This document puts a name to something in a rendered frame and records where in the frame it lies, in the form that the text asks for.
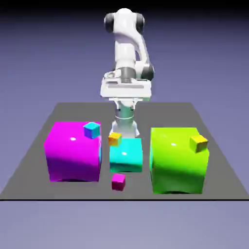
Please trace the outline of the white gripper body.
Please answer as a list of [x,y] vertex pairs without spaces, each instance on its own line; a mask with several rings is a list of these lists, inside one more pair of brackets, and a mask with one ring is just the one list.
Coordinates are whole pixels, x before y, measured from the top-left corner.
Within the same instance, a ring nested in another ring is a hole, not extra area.
[[103,98],[149,99],[152,95],[149,80],[131,79],[131,83],[122,83],[120,78],[103,78],[100,95]]

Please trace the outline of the small orange cube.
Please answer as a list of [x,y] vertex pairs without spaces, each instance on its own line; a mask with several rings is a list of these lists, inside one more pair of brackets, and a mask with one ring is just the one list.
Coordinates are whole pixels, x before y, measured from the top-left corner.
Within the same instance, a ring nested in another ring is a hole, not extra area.
[[109,136],[108,136],[109,146],[118,147],[121,144],[121,142],[122,142],[121,133],[112,132],[111,134],[109,134]]

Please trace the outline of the small cyan cube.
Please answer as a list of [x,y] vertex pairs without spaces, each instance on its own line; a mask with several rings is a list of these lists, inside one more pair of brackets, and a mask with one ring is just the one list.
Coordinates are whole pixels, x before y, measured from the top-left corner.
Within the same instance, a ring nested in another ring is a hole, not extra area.
[[95,122],[89,122],[83,126],[84,135],[89,139],[95,139],[101,134],[101,125]]

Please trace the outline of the small yellow cube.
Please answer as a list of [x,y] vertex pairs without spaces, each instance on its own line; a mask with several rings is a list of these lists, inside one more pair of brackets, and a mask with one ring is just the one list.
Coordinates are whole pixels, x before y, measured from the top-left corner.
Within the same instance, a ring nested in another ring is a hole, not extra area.
[[190,137],[190,148],[195,152],[201,152],[208,147],[208,140],[202,135],[195,135]]

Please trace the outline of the small magenta cube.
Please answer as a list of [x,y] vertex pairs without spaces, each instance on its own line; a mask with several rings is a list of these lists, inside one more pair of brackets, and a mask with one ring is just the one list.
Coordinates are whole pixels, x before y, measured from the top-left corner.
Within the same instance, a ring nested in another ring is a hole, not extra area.
[[111,181],[112,190],[123,191],[126,183],[126,175],[114,174]]

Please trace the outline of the large cyan box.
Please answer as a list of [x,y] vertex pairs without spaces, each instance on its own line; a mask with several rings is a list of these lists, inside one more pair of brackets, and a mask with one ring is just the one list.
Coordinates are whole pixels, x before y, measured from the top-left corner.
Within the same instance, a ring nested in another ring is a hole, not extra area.
[[142,172],[143,150],[141,138],[124,138],[119,146],[109,148],[110,171]]

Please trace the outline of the large magenta box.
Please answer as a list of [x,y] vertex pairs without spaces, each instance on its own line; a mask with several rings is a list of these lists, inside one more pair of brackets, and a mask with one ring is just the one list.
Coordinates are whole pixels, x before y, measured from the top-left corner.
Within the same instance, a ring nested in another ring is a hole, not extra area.
[[101,169],[102,137],[85,137],[89,122],[55,122],[44,151],[51,182],[79,180],[98,182]]

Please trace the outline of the large green box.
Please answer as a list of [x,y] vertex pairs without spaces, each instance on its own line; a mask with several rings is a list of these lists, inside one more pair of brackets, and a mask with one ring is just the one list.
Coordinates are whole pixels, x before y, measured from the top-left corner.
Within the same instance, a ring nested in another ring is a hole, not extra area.
[[190,137],[196,127],[153,127],[150,136],[150,175],[154,194],[201,194],[210,152],[195,153]]

